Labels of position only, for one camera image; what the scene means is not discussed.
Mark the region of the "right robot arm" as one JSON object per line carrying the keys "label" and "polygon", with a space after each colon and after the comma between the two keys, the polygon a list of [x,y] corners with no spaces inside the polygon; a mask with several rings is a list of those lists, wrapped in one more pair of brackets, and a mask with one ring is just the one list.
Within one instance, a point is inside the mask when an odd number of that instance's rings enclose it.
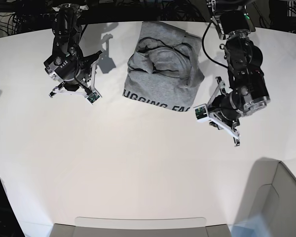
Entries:
{"label": "right robot arm", "polygon": [[102,51],[84,56],[79,46],[84,33],[79,18],[89,9],[86,0],[57,0],[53,3],[56,17],[52,25],[54,40],[52,53],[44,62],[46,73],[61,87],[76,92],[79,88],[87,94],[93,92],[87,85],[92,75],[92,65]]}

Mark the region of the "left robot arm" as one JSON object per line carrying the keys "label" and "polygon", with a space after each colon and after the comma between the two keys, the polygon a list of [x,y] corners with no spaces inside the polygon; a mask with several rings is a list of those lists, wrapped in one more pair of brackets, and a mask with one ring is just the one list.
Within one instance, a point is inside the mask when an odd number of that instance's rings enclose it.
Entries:
{"label": "left robot arm", "polygon": [[214,112],[228,127],[235,129],[239,119],[265,108],[270,102],[264,73],[263,55],[249,39],[255,27],[246,11],[247,0],[208,0],[211,23],[220,39],[220,49],[227,61],[230,93],[222,91],[210,104]]}

